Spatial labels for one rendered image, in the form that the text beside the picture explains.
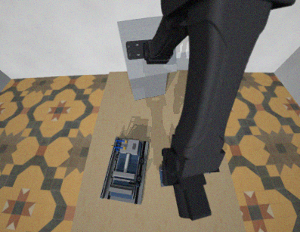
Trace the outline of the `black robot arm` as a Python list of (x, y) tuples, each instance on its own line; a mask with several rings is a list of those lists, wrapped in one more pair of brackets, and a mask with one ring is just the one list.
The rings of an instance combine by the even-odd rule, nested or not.
[(178, 178), (173, 188), (181, 218), (212, 215), (204, 173), (220, 172), (227, 121), (271, 10), (295, 1), (161, 0), (163, 16), (153, 39), (125, 43), (129, 60), (166, 64), (189, 38), (184, 105), (166, 154), (169, 171)]

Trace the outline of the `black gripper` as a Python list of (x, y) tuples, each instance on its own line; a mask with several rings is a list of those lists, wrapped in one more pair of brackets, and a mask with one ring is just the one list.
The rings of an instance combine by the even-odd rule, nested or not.
[[(162, 156), (163, 156), (163, 161), (162, 161), (162, 184), (164, 186), (173, 186), (174, 183), (177, 183), (176, 176), (174, 176), (172, 173), (169, 173), (169, 168), (167, 166), (167, 157), (166, 154), (170, 151), (171, 148), (163, 148), (162, 149)], [(164, 179), (164, 183), (163, 183)]]

